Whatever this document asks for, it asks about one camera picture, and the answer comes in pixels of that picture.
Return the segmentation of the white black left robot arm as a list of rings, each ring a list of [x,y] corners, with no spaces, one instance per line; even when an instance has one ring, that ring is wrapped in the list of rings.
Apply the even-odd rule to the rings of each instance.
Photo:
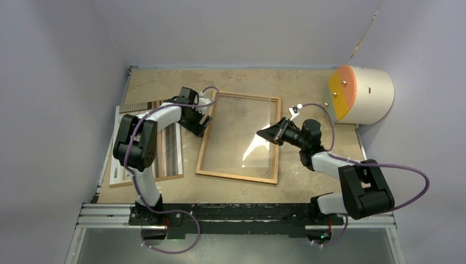
[[[157,136],[166,127],[178,123],[197,137],[202,137],[211,121],[209,108],[219,99],[206,97],[182,87],[177,96],[143,114],[125,114],[120,120],[113,147],[113,157],[129,172],[136,190],[135,209],[151,225],[159,224],[167,213],[151,169],[157,158]]]

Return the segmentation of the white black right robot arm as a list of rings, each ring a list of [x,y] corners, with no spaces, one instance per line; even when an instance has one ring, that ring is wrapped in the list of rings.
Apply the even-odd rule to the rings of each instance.
[[[310,220],[321,224],[333,214],[361,219],[394,209],[394,196],[377,161],[352,162],[332,157],[321,143],[320,128],[321,124],[314,119],[307,119],[297,127],[293,121],[282,118],[273,126],[256,132],[274,145],[288,143],[297,147],[302,166],[339,180],[340,192],[311,198]]]

